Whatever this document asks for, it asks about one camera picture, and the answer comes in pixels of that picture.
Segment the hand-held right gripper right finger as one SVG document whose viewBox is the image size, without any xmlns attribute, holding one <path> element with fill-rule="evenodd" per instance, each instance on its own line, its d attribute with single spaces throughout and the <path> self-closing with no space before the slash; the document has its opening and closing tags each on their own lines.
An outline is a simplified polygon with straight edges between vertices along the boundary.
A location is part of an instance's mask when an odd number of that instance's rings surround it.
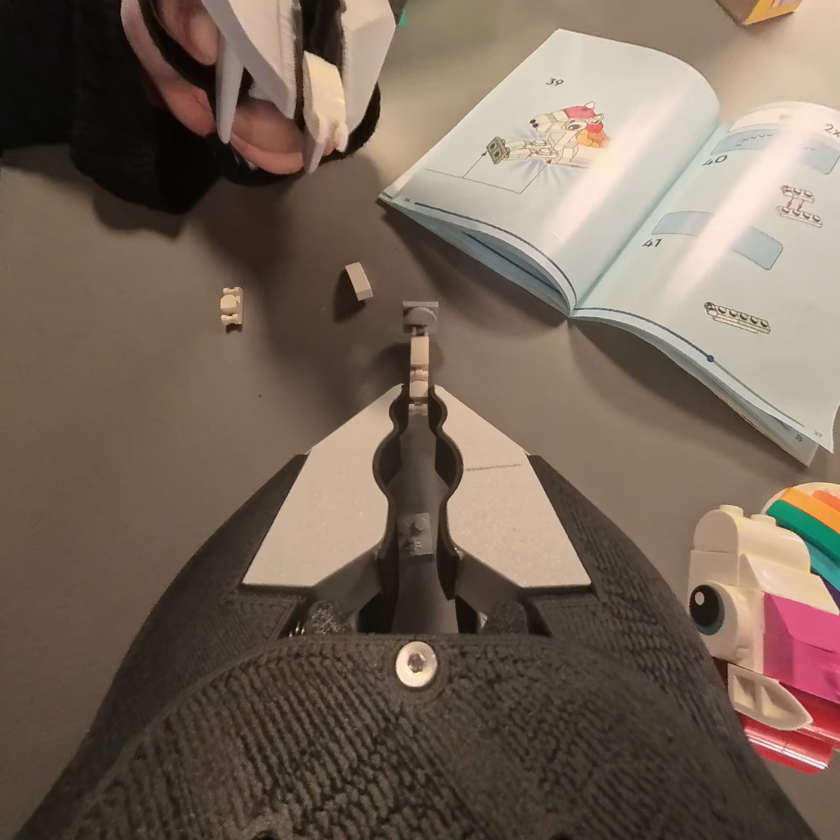
<svg viewBox="0 0 840 840">
<path fill-rule="evenodd" d="M 449 600 L 513 601 L 592 581 L 529 453 L 445 388 L 429 396 L 438 474 L 437 573 Z"/>
</svg>

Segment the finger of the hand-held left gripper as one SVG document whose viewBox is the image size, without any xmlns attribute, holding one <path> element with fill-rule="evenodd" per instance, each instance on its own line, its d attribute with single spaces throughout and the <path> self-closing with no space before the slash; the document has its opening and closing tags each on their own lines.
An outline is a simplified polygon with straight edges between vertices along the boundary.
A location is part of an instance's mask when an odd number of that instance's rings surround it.
<svg viewBox="0 0 840 840">
<path fill-rule="evenodd" d="M 359 127 L 396 30 L 387 1 L 332 2 L 329 11 L 329 119 L 334 130 Z"/>
<path fill-rule="evenodd" d="M 302 20 L 298 1 L 202 1 L 219 34 L 217 136 L 229 144 L 240 92 L 255 91 L 302 125 Z"/>
</svg>

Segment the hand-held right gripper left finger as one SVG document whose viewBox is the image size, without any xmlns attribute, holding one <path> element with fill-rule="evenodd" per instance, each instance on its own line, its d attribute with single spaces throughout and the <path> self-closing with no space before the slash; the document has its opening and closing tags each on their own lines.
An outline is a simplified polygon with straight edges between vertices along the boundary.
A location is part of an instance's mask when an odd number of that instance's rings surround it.
<svg viewBox="0 0 840 840">
<path fill-rule="evenodd" d="M 375 453 L 394 430 L 389 391 L 313 446 L 243 585 L 299 594 L 377 594 L 389 504 Z"/>
</svg>

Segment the white lego leg piece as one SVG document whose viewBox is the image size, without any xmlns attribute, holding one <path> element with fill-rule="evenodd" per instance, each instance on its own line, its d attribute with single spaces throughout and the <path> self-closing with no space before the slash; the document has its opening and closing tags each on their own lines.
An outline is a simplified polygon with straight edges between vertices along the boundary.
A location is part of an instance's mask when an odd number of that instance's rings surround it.
<svg viewBox="0 0 840 840">
<path fill-rule="evenodd" d="M 302 54 L 304 172 L 314 172 L 326 151 L 345 152 L 350 131 L 338 68 L 308 51 Z"/>
</svg>

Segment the white and grey lego leg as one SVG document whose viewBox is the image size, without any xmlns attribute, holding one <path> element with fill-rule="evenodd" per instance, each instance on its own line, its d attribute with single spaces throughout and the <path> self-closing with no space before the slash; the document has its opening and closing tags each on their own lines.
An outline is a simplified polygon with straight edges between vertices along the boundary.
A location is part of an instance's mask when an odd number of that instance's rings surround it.
<svg viewBox="0 0 840 840">
<path fill-rule="evenodd" d="M 408 410 L 427 416 L 431 336 L 438 325 L 437 301 L 404 301 L 403 330 L 409 338 Z"/>
</svg>

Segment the person's left forearm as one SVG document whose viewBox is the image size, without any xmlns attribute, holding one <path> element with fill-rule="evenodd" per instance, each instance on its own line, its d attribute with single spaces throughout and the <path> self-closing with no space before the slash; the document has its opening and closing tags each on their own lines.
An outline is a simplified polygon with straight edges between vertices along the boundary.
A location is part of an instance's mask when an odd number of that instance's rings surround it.
<svg viewBox="0 0 840 840">
<path fill-rule="evenodd" d="M 1 2 L 1 151 L 65 145 L 129 203 L 192 209 L 219 179 L 207 140 L 153 105 L 119 2 Z"/>
</svg>

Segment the round rainbow lego plate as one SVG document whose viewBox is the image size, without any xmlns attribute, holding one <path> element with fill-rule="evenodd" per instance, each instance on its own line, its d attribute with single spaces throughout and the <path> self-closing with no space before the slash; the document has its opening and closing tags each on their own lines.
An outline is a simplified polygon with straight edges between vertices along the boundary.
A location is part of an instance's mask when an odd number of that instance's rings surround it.
<svg viewBox="0 0 840 840">
<path fill-rule="evenodd" d="M 784 488 L 762 513 L 800 537 L 808 549 L 811 571 L 839 604 L 839 485 L 813 482 Z"/>
</svg>

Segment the colourful lego set box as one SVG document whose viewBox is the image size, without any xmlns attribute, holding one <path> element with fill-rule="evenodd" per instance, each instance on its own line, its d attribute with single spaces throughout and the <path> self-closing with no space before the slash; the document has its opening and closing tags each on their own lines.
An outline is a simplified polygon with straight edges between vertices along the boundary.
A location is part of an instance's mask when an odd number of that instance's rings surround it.
<svg viewBox="0 0 840 840">
<path fill-rule="evenodd" d="M 716 1 L 740 26 L 751 26 L 793 14 L 803 1 Z"/>
</svg>

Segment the person's left hand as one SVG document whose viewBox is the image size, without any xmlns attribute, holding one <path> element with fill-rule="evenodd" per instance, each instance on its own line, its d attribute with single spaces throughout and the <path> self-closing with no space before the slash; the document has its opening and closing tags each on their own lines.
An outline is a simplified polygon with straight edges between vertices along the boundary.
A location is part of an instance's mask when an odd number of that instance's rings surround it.
<svg viewBox="0 0 840 840">
<path fill-rule="evenodd" d="M 329 61 L 332 2 L 299 3 L 302 54 L 308 51 Z M 404 2 L 389 3 L 397 24 Z M 187 128 L 210 143 L 223 177 L 242 185 L 257 185 L 274 182 L 287 173 L 307 174 L 302 159 L 303 115 L 302 125 L 298 125 L 295 120 L 285 118 L 269 101 L 257 98 L 255 91 L 241 90 L 230 143 L 221 143 L 214 104 L 219 34 L 202 2 L 133 4 L 139 24 L 145 30 L 143 39 L 149 44 L 148 47 L 137 45 L 135 50 L 142 56 L 156 91 Z M 326 151 L 318 168 L 323 163 L 352 156 L 367 143 L 380 116 L 379 79 L 359 127 L 349 129 L 346 151 Z"/>
</svg>

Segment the open blue instruction booklet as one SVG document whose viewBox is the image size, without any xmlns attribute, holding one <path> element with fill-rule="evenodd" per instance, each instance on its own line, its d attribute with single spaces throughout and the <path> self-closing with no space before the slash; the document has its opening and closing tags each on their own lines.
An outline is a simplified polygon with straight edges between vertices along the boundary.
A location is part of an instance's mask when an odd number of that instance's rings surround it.
<svg viewBox="0 0 840 840">
<path fill-rule="evenodd" d="M 838 418 L 838 110 L 729 125 L 687 63 L 558 29 L 380 200 L 654 345 L 808 466 Z"/>
</svg>

